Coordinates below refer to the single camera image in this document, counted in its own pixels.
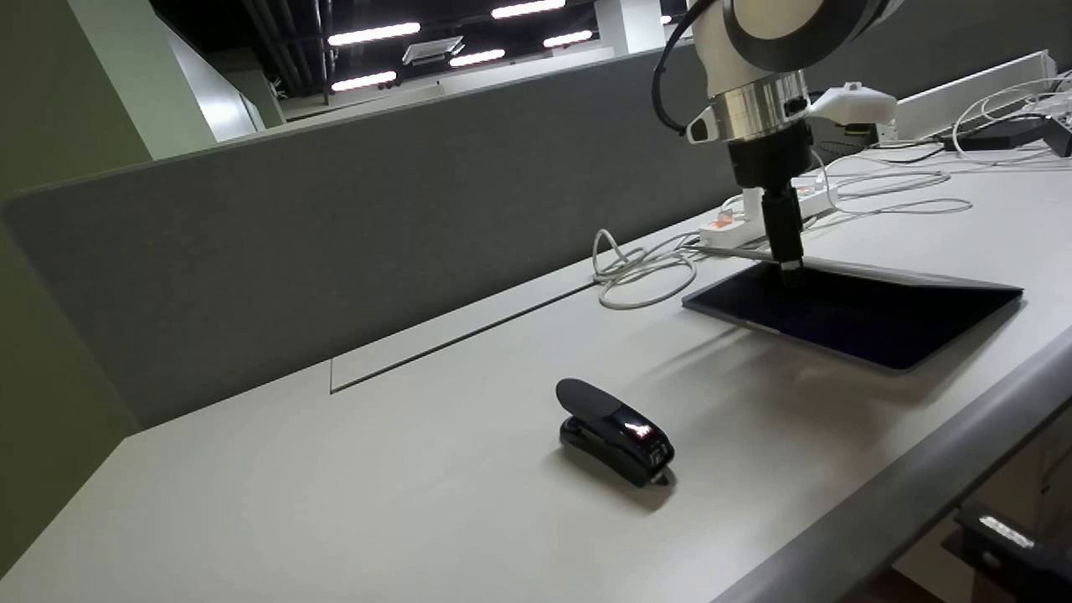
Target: gray partition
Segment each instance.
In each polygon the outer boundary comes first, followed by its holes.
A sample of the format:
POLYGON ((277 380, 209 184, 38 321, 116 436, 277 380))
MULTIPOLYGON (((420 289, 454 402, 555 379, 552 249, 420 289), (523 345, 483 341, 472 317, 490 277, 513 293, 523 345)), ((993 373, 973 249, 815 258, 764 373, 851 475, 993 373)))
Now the gray partition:
MULTIPOLYGON (((907 92, 1037 48, 1072 4, 915 0, 815 80, 907 92)), ((734 179, 646 108, 655 57, 334 120, 45 189, 6 219, 144 426, 696 213, 734 179)), ((671 70, 678 110, 700 68, 671 70)))

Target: white desk surface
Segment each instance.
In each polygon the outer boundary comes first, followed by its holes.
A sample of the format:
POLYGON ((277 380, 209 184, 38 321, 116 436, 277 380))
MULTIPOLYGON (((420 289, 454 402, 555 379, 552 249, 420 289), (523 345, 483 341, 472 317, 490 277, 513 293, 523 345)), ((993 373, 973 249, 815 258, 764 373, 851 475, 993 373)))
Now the white desk surface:
MULTIPOLYGON (((580 261, 128 440, 6 573, 0 600, 708 603, 1072 325, 1072 167, 1047 164, 973 167, 858 205, 953 195, 976 202, 967 213, 809 235, 812 258, 1026 289, 1013 317, 918 373, 860 367, 680 300, 614 316, 580 292, 327 396, 327 380, 580 284, 580 261), (637 492, 559 447, 552 386, 568 374, 671 431, 675 489, 637 492)), ((833 172, 887 167, 856 157, 833 172)), ((705 261, 696 289, 738 269, 705 261)))

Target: black tablet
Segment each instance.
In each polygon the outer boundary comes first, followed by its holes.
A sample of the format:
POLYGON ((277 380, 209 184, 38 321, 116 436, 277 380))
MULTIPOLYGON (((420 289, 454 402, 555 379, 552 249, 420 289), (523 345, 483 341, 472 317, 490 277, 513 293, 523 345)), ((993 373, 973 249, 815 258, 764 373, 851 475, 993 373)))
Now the black tablet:
POLYGON ((1006 284, 913 280, 844 269, 804 269, 801 284, 783 284, 777 263, 754 263, 685 305, 871 364, 913 367, 1018 297, 1021 289, 1006 284))

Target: white table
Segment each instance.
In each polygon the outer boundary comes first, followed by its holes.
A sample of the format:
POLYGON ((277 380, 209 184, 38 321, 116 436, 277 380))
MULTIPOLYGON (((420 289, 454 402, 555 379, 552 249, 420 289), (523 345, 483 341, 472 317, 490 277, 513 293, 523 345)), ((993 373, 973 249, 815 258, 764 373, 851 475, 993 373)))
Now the white table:
MULTIPOLYGON (((1072 393, 1072 167, 1047 164, 973 167, 899 195, 973 198, 967 213, 865 219, 809 235, 812 258, 1026 289, 1016 316, 918 373, 871 373, 680 300, 614 316, 598 292, 580 292, 331 396, 582 284, 580 261, 128 440, 11 568, 0 600, 848 593, 1072 393), (552 386, 568 374, 618 393, 671 431, 675 489, 637 492, 559 447, 552 386)), ((833 172, 877 164, 856 157, 833 172)), ((696 289, 740 269, 708 261, 696 289)))

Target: black stapler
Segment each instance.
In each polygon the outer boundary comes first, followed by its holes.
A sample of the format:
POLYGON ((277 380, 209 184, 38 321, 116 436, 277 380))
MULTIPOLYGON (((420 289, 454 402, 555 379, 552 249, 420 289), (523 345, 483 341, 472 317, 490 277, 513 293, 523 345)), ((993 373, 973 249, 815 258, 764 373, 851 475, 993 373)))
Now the black stapler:
POLYGON ((635 484, 666 480, 675 445, 646 416, 580 379, 564 379, 555 396, 571 412, 559 430, 568 445, 598 455, 635 484))

